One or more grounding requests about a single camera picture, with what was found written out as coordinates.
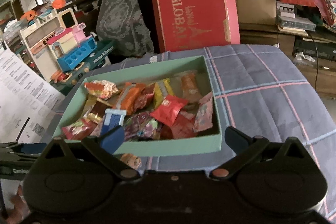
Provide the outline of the person's left hand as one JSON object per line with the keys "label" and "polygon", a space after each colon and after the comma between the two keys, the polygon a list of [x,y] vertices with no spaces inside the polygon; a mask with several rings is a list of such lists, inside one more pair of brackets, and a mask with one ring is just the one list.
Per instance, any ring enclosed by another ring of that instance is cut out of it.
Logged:
{"label": "person's left hand", "polygon": [[21,185],[18,186],[16,195],[11,198],[11,203],[14,205],[14,209],[9,213],[6,223],[21,223],[21,221],[24,220],[30,213],[26,200],[23,197],[23,188]]}

